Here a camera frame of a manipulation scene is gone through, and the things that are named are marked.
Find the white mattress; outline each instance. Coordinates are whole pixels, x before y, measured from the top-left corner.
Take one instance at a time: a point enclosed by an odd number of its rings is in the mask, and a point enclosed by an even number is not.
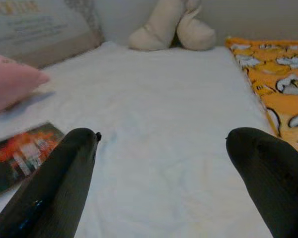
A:
[[[0,138],[47,120],[102,133],[75,237],[271,238],[226,153],[231,129],[270,132],[227,49],[105,43],[45,71],[50,83],[0,115]]]

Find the book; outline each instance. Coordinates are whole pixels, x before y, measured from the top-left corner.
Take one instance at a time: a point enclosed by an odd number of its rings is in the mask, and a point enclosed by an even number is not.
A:
[[[46,122],[0,140],[0,194],[38,169],[63,136]]]

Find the plush toy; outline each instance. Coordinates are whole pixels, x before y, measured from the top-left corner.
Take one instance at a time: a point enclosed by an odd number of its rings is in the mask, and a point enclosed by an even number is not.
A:
[[[129,37],[129,47],[156,51],[170,47],[175,32],[183,47],[208,50],[215,45],[215,30],[195,17],[201,0],[159,0],[148,22]]]

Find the cartoon print fabric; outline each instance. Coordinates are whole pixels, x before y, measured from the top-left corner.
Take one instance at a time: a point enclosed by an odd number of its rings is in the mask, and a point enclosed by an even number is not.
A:
[[[298,150],[298,41],[229,38],[226,46],[265,106],[276,135]]]

